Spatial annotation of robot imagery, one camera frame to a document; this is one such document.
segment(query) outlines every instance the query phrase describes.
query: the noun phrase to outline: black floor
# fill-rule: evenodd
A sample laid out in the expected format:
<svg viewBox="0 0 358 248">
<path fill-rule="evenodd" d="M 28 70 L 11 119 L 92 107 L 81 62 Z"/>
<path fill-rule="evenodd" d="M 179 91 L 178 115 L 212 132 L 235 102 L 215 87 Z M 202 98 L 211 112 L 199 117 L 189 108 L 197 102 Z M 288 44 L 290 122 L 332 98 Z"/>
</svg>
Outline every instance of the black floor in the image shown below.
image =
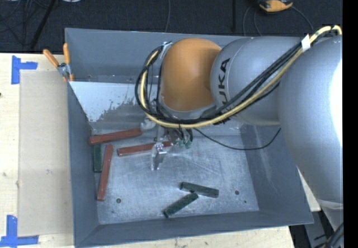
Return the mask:
<svg viewBox="0 0 358 248">
<path fill-rule="evenodd" d="M 297 10 L 272 16 L 254 6 L 245 20 L 244 14 L 253 4 L 250 0 L 56 1 L 34 46 L 50 1 L 0 0 L 0 52 L 41 52 L 48 48 L 61 53 L 66 27 L 252 36 L 304 36 L 312 28 L 327 24 L 343 27 L 342 0 L 293 0 Z"/>
</svg>

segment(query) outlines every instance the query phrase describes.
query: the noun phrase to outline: blue tape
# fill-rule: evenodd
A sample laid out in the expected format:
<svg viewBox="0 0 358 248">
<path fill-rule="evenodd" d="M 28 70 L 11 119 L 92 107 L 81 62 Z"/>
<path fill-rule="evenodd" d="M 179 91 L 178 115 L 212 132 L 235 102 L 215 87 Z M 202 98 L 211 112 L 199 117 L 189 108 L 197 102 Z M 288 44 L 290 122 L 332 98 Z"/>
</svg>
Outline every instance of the blue tape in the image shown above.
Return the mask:
<svg viewBox="0 0 358 248">
<path fill-rule="evenodd" d="M 17 217 L 6 216 L 6 236 L 0 239 L 0 247 L 17 248 L 18 245 L 33 245 L 39 242 L 39 235 L 29 237 L 17 237 Z"/>
<path fill-rule="evenodd" d="M 21 59 L 12 56 L 12 71 L 11 71 L 11 84 L 19 84 L 20 83 L 20 70 L 36 70 L 37 63 L 36 62 L 24 62 L 21 63 Z"/>
</svg>

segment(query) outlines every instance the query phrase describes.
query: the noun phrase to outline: black cable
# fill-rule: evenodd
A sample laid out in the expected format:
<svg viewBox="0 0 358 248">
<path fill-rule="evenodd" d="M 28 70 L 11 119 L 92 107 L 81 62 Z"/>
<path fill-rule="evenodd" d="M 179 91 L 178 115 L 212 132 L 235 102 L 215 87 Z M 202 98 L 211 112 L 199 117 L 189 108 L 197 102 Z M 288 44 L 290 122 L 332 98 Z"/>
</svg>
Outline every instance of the black cable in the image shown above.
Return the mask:
<svg viewBox="0 0 358 248">
<path fill-rule="evenodd" d="M 231 146 L 228 146 L 228 145 L 226 145 L 226 144 L 224 144 L 224 143 L 221 143 L 221 142 L 217 141 L 216 139 L 210 138 L 208 135 L 204 134 L 202 131 L 200 131 L 200 130 L 198 130 L 198 129 L 196 129 L 196 128 L 194 128 L 194 130 L 196 130 L 198 133 L 200 133 L 203 137 L 205 137 L 205 138 L 207 138 L 207 139 L 213 141 L 214 143 L 217 143 L 217 144 L 219 144 L 219 145 L 221 145 L 221 146 L 223 146 L 223 147 L 230 148 L 230 149 L 234 149 L 234 150 L 236 150 L 236 151 L 255 151 L 255 150 L 258 150 L 258 149 L 263 149 L 263 148 L 265 148 L 265 147 L 268 147 L 268 146 L 275 140 L 275 138 L 277 137 L 277 135 L 280 133 L 281 128 L 279 128 L 279 130 L 278 130 L 277 133 L 274 135 L 274 137 L 272 138 L 272 140 L 270 140 L 267 144 L 265 144 L 265 145 L 262 146 L 262 147 L 256 147 L 256 148 L 237 148 L 237 147 L 231 147 Z"/>
<path fill-rule="evenodd" d="M 342 222 L 341 225 L 339 225 L 337 230 L 334 232 L 334 234 L 328 239 L 324 248 L 336 248 L 337 247 L 336 244 L 338 243 L 338 241 L 341 239 L 343 235 L 344 235 L 344 224 Z"/>
<path fill-rule="evenodd" d="M 51 0 L 50 5 L 49 5 L 49 7 L 48 7 L 48 9 L 47 9 L 47 11 L 45 13 L 45 16 L 41 20 L 40 25 L 39 25 L 39 27 L 37 28 L 37 30 L 35 32 L 34 38 L 32 39 L 32 42 L 30 44 L 30 49 L 33 49 L 35 47 L 35 45 L 36 45 L 36 43 L 37 43 L 37 41 L 38 41 L 38 39 L 39 39 L 39 37 L 40 37 L 40 35 L 42 33 L 42 30 L 43 30 L 43 28 L 45 26 L 45 23 L 46 23 L 49 15 L 51 13 L 51 10 L 55 5 L 55 2 L 56 2 L 56 0 Z"/>
</svg>

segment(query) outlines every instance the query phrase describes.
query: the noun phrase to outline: red wooden stick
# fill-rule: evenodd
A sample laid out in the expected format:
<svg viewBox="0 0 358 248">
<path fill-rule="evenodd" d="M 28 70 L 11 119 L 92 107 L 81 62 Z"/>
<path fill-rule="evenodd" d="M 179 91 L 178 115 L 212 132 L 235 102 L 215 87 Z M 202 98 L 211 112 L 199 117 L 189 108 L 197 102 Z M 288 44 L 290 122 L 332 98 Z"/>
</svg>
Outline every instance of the red wooden stick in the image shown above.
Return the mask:
<svg viewBox="0 0 358 248">
<path fill-rule="evenodd" d="M 92 146 L 94 144 L 100 144 L 111 141 L 118 141 L 119 139 L 126 139 L 132 137 L 138 137 L 142 134 L 142 131 L 138 129 L 122 130 L 120 132 L 93 135 L 88 138 L 88 143 Z"/>
<path fill-rule="evenodd" d="M 97 193 L 98 201 L 105 200 L 108 176 L 109 176 L 110 165 L 111 165 L 111 160 L 112 160 L 112 153 L 113 153 L 113 145 L 108 144 L 106 146 L 105 159 L 103 160 L 100 186 L 98 187 L 98 193 Z"/>
</svg>

